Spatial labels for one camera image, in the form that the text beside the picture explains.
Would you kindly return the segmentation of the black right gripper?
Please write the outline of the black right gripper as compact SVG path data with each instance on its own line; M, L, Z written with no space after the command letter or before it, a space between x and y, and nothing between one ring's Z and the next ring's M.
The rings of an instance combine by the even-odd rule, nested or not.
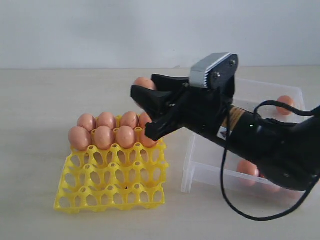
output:
M153 120L145 126L146 137L158 141L186 128L207 140L220 139L218 131L234 92L190 87L188 77L152 74L148 82L150 87L134 83L130 89L130 97Z

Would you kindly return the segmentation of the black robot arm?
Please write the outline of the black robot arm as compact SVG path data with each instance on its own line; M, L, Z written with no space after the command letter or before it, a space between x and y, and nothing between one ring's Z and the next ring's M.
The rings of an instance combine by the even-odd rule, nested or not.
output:
M157 141L187 128L255 164L272 183L305 191L320 174L320 110L293 113L301 123L262 118L233 106L235 77L210 77L205 88L187 77L154 74L154 90L133 85L132 99L149 115L145 135Z

